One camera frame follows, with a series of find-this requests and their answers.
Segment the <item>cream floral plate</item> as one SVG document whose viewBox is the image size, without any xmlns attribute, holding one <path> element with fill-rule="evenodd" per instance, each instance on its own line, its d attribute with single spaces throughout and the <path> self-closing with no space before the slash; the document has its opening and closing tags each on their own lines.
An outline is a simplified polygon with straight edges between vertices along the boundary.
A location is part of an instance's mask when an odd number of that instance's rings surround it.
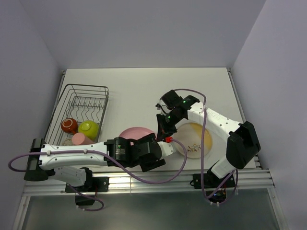
<svg viewBox="0 0 307 230">
<path fill-rule="evenodd" d="M 187 157 L 191 159 L 201 158 L 201 135 L 202 126 L 197 123 L 185 123 L 177 129 L 172 138 L 184 145 L 187 150 Z M 204 136 L 204 156 L 206 156 L 212 149 L 213 139 L 209 130 L 205 129 Z M 184 156 L 183 148 L 175 143 L 178 152 Z"/>
</svg>

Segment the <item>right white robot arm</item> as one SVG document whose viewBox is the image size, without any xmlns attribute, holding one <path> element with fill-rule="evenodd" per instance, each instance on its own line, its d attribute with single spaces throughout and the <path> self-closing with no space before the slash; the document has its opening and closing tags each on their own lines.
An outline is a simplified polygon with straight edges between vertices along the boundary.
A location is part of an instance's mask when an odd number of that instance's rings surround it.
<svg viewBox="0 0 307 230">
<path fill-rule="evenodd" d="M 226 153 L 208 170 L 208 183 L 217 187 L 235 169 L 243 169 L 260 151 L 260 142 L 252 123 L 231 120 L 208 108 L 205 101 L 188 95 L 182 98 L 177 90 L 166 92 L 156 107 L 165 105 L 169 112 L 157 114 L 157 141 L 177 132 L 176 125 L 182 119 L 202 125 L 226 142 Z"/>
</svg>

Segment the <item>pink plastic cup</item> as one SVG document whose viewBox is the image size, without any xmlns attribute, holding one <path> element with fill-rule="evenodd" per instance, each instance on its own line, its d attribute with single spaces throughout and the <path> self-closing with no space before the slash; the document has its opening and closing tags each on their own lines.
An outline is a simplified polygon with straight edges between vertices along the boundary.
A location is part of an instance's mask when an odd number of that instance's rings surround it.
<svg viewBox="0 0 307 230">
<path fill-rule="evenodd" d="M 76 133 L 71 138 L 74 145 L 89 145 L 94 144 L 94 142 L 85 136 L 83 133 Z"/>
</svg>

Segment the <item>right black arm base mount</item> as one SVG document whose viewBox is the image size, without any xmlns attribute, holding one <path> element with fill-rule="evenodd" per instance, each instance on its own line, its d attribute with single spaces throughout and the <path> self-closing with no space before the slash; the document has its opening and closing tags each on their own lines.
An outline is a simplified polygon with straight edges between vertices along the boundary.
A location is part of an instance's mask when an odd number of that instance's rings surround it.
<svg viewBox="0 0 307 230">
<path fill-rule="evenodd" d="M 233 173 L 228 174 L 220 179 L 214 174 L 206 173 L 203 175 L 203 182 L 201 182 L 201 174 L 193 174 L 193 179 L 190 185 L 194 189 L 201 189 L 205 194 L 205 199 L 211 205 L 221 205 L 230 199 L 237 192 L 238 175 Z"/>
</svg>

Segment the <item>speckled ceramic small cup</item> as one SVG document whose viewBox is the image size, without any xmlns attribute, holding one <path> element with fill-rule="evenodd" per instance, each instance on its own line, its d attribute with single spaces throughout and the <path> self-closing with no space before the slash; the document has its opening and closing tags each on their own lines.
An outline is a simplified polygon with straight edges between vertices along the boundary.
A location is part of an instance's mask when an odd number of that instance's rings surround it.
<svg viewBox="0 0 307 230">
<path fill-rule="evenodd" d="M 73 142 L 71 138 L 67 138 L 62 143 L 63 146 L 73 146 Z"/>
</svg>

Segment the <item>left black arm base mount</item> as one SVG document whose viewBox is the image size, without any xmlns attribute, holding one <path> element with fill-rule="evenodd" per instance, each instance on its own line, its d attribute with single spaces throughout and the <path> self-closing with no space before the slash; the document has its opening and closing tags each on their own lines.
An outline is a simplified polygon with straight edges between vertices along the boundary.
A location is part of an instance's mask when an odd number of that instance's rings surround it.
<svg viewBox="0 0 307 230">
<path fill-rule="evenodd" d="M 86 172 L 86 180 L 84 185 L 73 187 L 76 191 L 81 193 L 94 192 L 94 195 L 91 195 L 92 198 L 97 198 L 98 192 L 108 191 L 108 177 L 93 177 L 93 172 L 89 168 L 82 167 L 81 169 L 84 169 Z M 92 206 L 94 204 L 94 200 L 85 198 L 81 195 L 76 195 L 75 204 L 78 206 Z"/>
</svg>

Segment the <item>pink plastic plate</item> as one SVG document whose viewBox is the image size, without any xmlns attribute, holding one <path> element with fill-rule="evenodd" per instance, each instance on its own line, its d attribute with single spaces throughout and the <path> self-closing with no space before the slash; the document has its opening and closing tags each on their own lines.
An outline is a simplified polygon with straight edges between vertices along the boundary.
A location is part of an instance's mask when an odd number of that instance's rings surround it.
<svg viewBox="0 0 307 230">
<path fill-rule="evenodd" d="M 124 131 L 122 131 L 119 135 L 119 137 L 121 138 L 125 138 L 125 139 L 135 139 L 135 140 L 138 140 L 138 139 L 141 139 L 143 138 L 144 136 L 147 136 L 151 133 L 154 133 L 155 136 L 156 136 L 156 133 L 148 128 L 145 128 L 145 127 L 130 127 Z"/>
</svg>

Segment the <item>lime green bowl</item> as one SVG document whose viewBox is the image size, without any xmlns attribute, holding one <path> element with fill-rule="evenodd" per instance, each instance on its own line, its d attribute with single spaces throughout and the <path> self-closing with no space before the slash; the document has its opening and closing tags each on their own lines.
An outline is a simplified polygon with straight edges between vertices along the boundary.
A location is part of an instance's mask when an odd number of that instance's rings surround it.
<svg viewBox="0 0 307 230">
<path fill-rule="evenodd" d="M 88 137 L 92 141 L 95 141 L 98 135 L 98 129 L 99 125 L 92 120 L 83 121 L 78 126 L 78 132 L 83 133 L 86 137 Z"/>
</svg>

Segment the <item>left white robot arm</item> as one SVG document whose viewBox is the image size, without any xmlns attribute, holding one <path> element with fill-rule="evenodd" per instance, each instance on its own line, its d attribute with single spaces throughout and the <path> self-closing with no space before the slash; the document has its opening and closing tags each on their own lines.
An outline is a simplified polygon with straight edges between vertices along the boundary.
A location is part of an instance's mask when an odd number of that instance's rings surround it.
<svg viewBox="0 0 307 230">
<path fill-rule="evenodd" d="M 94 185 L 89 165 L 123 169 L 140 166 L 143 172 L 148 172 L 165 165 L 165 158 L 172 151 L 166 142 L 156 141 L 153 133 L 138 140 L 117 137 L 80 146 L 43 143 L 38 153 L 32 152 L 28 157 L 24 180 L 40 182 L 53 178 L 89 191 Z"/>
</svg>

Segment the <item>orange ceramic mug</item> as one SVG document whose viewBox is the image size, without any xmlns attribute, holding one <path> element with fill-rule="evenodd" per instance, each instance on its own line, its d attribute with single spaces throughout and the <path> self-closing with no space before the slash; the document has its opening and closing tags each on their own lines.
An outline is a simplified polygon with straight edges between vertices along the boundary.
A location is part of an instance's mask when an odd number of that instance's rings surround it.
<svg viewBox="0 0 307 230">
<path fill-rule="evenodd" d="M 61 122 L 61 129 L 68 134 L 76 134 L 78 131 L 77 121 L 73 118 L 66 118 Z"/>
</svg>

